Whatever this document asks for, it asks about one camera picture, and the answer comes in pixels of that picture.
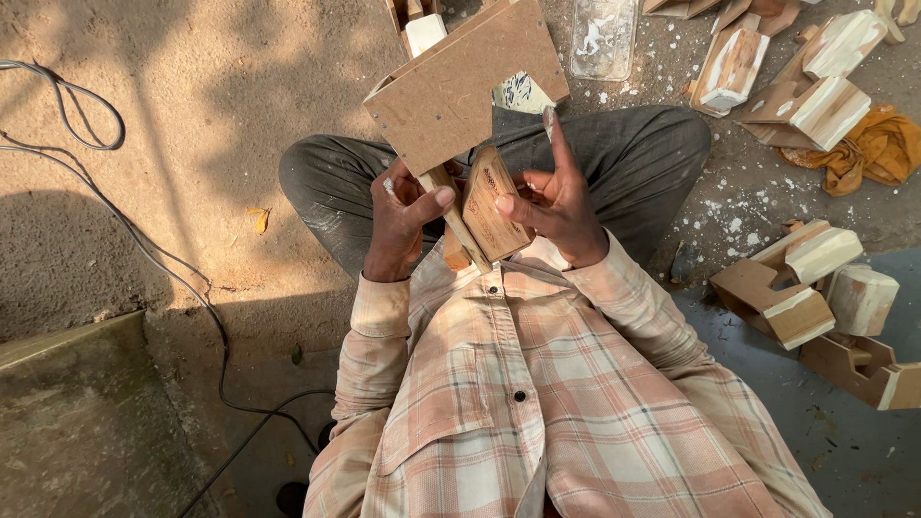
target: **yellow cloth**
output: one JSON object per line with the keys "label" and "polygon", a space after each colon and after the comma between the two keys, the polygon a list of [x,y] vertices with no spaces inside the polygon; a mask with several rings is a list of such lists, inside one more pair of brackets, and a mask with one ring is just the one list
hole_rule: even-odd
{"label": "yellow cloth", "polygon": [[831,151],[778,147],[777,155],[790,165],[824,166],[822,189],[843,196],[865,176],[886,185],[903,183],[921,165],[921,127],[896,113],[895,106],[877,104]]}

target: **shirt sleeve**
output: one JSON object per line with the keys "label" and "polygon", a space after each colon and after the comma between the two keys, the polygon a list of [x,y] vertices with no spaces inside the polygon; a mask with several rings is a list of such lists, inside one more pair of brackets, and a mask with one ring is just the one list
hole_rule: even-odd
{"label": "shirt sleeve", "polygon": [[752,389],[706,352],[671,296],[608,232],[600,263],[564,272],[624,338],[709,418],[786,516],[831,516]]}
{"label": "shirt sleeve", "polygon": [[310,469],[304,517],[358,516],[367,477],[406,371],[409,280],[358,279],[336,381],[337,423]]}

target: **gray trousers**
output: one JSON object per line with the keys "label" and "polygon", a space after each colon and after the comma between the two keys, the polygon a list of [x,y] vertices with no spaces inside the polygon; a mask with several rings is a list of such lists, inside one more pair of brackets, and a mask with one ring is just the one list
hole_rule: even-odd
{"label": "gray trousers", "polygon": [[[646,265],[704,167],[709,127],[696,113],[672,106],[591,113],[562,124],[589,181],[598,220]],[[493,108],[493,138],[486,144],[498,148],[513,174],[554,170],[540,115]],[[455,158],[465,175],[476,151]],[[371,182],[395,158],[387,144],[313,135],[291,146],[278,166],[285,196],[352,278],[358,278],[371,243]],[[423,227],[420,260],[444,228],[442,218]]]}

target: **knee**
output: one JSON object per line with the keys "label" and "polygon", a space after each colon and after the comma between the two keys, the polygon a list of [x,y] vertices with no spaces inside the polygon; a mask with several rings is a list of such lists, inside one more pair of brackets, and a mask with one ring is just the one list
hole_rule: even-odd
{"label": "knee", "polygon": [[687,108],[675,108],[670,117],[673,119],[673,137],[679,150],[685,156],[698,158],[703,167],[710,154],[710,126],[699,113]]}
{"label": "knee", "polygon": [[330,149],[330,135],[311,135],[289,147],[278,162],[278,181],[286,194],[297,187],[309,187],[318,180],[322,151]]}

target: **plastic container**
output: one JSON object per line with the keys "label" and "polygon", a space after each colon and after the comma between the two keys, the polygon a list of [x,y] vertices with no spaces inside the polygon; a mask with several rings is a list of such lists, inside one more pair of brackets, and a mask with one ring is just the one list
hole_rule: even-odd
{"label": "plastic container", "polygon": [[573,77],[625,81],[633,70],[638,0],[575,0]]}

